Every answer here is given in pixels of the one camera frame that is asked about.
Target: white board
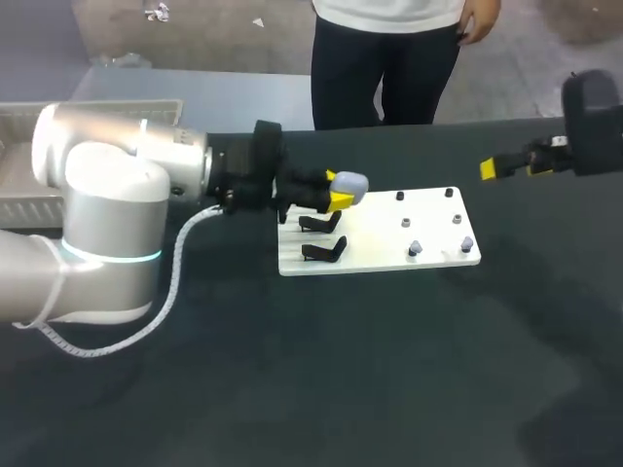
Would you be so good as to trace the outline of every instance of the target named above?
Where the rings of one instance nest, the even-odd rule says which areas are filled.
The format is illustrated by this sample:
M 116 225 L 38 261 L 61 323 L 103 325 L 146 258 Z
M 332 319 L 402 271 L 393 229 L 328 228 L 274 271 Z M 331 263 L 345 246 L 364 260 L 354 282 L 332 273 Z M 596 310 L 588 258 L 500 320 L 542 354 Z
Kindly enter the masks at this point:
M 287 222 L 278 226 L 279 273 L 347 274 L 478 265 L 480 249 L 460 190 L 452 187 L 453 195 L 447 198 L 446 189 L 403 191 L 402 201 L 396 199 L 397 191 L 369 193 L 357 206 L 343 212 L 333 233 L 301 232 L 300 216 L 328 220 L 331 215 L 291 208 Z M 461 216 L 459 224 L 453 222 L 457 214 Z M 403 219 L 410 220 L 409 227 L 402 227 Z M 305 261 L 302 245 L 333 249 L 343 235 L 348 246 L 337 263 Z M 463 253 L 460 246 L 467 236 L 474 244 L 469 253 Z M 411 257 L 409 247 L 414 240 L 422 252 Z

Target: dark table surface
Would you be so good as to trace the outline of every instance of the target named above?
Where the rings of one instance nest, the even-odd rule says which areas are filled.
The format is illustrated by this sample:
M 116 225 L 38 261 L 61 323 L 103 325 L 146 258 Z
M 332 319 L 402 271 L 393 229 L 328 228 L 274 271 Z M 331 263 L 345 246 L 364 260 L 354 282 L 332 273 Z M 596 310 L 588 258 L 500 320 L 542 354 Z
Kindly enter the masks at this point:
M 622 465 L 623 175 L 478 180 L 483 157 L 560 130 L 289 133 L 295 162 L 374 191 L 460 187 L 481 265 L 284 278 L 274 216 L 207 221 L 136 347 L 85 362 L 0 328 L 0 464 Z M 141 324 L 62 331 L 95 346 Z

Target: screw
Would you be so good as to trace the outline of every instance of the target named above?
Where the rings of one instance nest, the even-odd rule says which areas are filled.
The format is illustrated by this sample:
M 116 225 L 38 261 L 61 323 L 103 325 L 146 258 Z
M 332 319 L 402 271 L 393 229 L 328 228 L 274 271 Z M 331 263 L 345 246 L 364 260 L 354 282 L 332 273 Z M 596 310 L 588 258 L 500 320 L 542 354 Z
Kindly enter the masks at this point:
M 420 243 L 417 240 L 411 243 L 411 246 L 409 247 L 409 256 L 413 258 L 415 256 L 418 256 L 418 254 L 420 254 L 421 252 L 422 252 L 422 248 L 421 248 Z
M 469 253 L 473 246 L 474 240 L 471 239 L 471 236 L 467 236 L 463 243 L 460 245 L 460 251 L 462 251 L 463 253 Z

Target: gray table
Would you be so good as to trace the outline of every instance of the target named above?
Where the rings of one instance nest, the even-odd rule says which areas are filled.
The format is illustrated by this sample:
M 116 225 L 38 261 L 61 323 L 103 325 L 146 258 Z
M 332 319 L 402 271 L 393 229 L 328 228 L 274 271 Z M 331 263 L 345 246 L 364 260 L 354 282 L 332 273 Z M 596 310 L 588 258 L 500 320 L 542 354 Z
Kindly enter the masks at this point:
M 206 223 L 138 346 L 81 362 L 0 330 L 2 465 L 620 466 L 621 175 L 478 180 L 481 158 L 560 130 L 289 133 L 296 163 L 373 190 L 459 186 L 482 264 L 284 278 L 273 215 Z M 140 325 L 62 332 L 95 346 Z
M 253 131 L 257 120 L 313 129 L 309 76 L 94 67 L 72 100 L 181 99 L 183 126 Z

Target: hand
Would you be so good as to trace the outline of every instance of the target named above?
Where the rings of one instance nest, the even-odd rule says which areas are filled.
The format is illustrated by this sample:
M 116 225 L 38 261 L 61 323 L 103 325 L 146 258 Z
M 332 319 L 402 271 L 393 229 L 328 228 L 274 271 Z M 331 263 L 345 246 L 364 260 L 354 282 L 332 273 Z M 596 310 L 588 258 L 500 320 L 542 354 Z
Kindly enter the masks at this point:
M 458 43 L 460 46 L 475 44 L 489 35 L 499 16 L 500 3 L 501 0 L 465 0 L 458 24 L 458 34 L 463 36 Z

